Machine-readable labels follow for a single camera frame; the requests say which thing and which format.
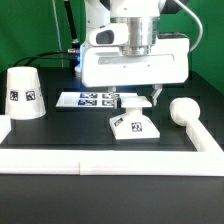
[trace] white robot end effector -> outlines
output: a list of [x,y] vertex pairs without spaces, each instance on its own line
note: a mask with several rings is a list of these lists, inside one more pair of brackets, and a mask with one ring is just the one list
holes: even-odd
[[[169,13],[169,10],[175,13],[178,7],[196,20],[197,17],[183,4],[187,2],[86,0],[89,32],[81,47],[84,85],[114,87],[150,84],[159,86],[161,91],[162,84],[184,82],[188,77],[189,39],[178,36],[159,38],[158,23],[161,13]],[[201,36],[202,26],[196,44]]]

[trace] green wall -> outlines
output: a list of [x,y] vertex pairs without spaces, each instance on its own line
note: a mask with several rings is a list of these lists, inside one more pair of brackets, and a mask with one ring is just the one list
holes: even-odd
[[[85,38],[83,0],[70,0],[78,36]],[[71,46],[63,0],[56,0],[63,49]],[[223,0],[191,0],[189,7],[200,17],[204,36],[199,47],[189,55],[190,69],[205,77],[224,93],[224,2]],[[186,33],[192,42],[198,29],[183,11],[161,16],[161,31]],[[18,59],[58,50],[52,0],[0,1],[0,71]],[[56,61],[37,61],[36,65],[60,66]]]

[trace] white cone-shaped cup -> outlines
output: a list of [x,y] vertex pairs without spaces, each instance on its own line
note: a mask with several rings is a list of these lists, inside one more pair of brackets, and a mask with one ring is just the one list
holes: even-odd
[[46,113],[36,68],[14,67],[7,71],[5,114],[15,120],[29,120]]

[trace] black cable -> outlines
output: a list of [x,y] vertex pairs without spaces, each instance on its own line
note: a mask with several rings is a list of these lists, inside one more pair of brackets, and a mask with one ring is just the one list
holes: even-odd
[[26,58],[22,58],[19,61],[17,61],[13,67],[18,66],[18,64],[22,61],[28,60],[28,59],[33,59],[33,61],[37,60],[37,59],[47,59],[47,60],[73,60],[74,58],[53,58],[53,57],[26,57]]
[[46,53],[42,53],[42,54],[38,54],[34,57],[31,57],[31,59],[25,64],[25,66],[29,66],[33,61],[36,60],[36,58],[38,57],[44,57],[44,56],[49,56],[49,55],[54,55],[54,54],[67,54],[67,51],[51,51],[51,52],[46,52]]
[[73,15],[72,15],[70,1],[64,0],[64,5],[65,5],[66,12],[67,12],[68,23],[69,23],[72,39],[77,40],[77,33],[76,33],[76,29],[75,29],[75,23],[74,23],[74,19],[73,19]]

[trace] white block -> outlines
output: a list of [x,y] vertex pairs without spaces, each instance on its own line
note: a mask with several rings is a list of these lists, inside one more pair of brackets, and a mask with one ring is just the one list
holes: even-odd
[[8,115],[0,115],[0,144],[11,131],[11,120]]
[[224,154],[94,151],[81,159],[80,175],[224,176]]
[[1,149],[0,173],[79,174],[80,152],[73,150]]

